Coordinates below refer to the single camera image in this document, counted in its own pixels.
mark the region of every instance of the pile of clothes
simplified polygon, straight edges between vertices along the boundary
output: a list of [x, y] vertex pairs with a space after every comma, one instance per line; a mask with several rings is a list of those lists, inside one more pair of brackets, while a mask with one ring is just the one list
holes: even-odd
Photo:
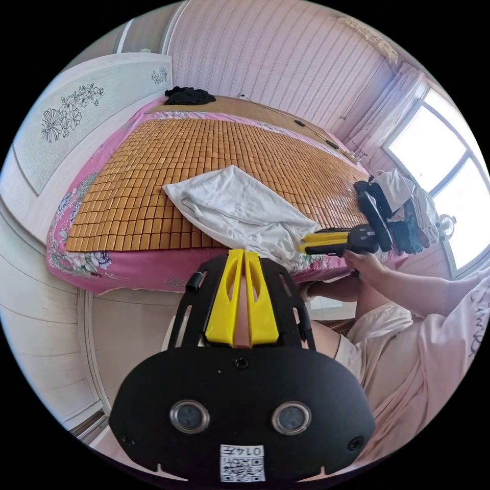
[[379, 171], [367, 188], [400, 253], [418, 254], [439, 243], [439, 216], [432, 197], [396, 169]]
[[174, 87], [172, 90], [166, 90], [165, 95], [168, 97], [164, 103], [166, 106], [199, 106], [216, 102], [215, 96], [200, 88], [195, 90], [194, 87]]

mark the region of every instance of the qr code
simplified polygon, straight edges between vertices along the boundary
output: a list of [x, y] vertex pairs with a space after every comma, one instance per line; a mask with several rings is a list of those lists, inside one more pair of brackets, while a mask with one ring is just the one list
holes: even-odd
[[265, 481], [263, 446], [221, 445], [221, 481]]

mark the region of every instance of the person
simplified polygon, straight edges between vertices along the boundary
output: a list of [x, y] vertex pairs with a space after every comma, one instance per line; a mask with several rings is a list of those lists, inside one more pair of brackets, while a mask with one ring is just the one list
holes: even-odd
[[374, 414], [376, 429], [358, 467], [409, 442], [456, 390], [490, 316], [490, 268], [448, 281], [393, 271], [373, 254], [346, 251], [344, 259], [359, 277], [303, 283], [299, 291], [305, 302], [357, 302], [346, 337], [311, 324], [317, 351], [351, 371]]

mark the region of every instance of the striped wallpaper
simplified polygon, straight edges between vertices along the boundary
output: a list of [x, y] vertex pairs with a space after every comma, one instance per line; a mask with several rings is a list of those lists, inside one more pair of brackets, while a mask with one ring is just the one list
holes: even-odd
[[385, 60], [331, 12], [300, 0], [191, 0], [169, 45], [174, 84], [242, 92], [342, 138], [394, 74], [359, 97]]

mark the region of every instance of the floral bedsheet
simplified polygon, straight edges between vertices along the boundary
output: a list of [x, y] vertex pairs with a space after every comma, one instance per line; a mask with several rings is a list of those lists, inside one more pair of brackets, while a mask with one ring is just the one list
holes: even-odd
[[[287, 134], [321, 150], [332, 152], [329, 147], [305, 136], [243, 117], [219, 113], [175, 111], [145, 114], [160, 101], [161, 99], [158, 99], [145, 105], [117, 129], [94, 152], [70, 185], [58, 206], [46, 240], [46, 261], [53, 275], [98, 295], [118, 288], [182, 292], [188, 278], [201, 263], [216, 255], [226, 253], [226, 248], [87, 253], [66, 251], [66, 241], [85, 194], [120, 144], [147, 120], [202, 118], [234, 121]], [[399, 256], [395, 250], [380, 255], [382, 262], [391, 263], [395, 268], [398, 268], [406, 257], [406, 255]], [[339, 257], [306, 254], [303, 255], [301, 264], [290, 271], [296, 282], [327, 280], [345, 272], [347, 272], [345, 262]]]

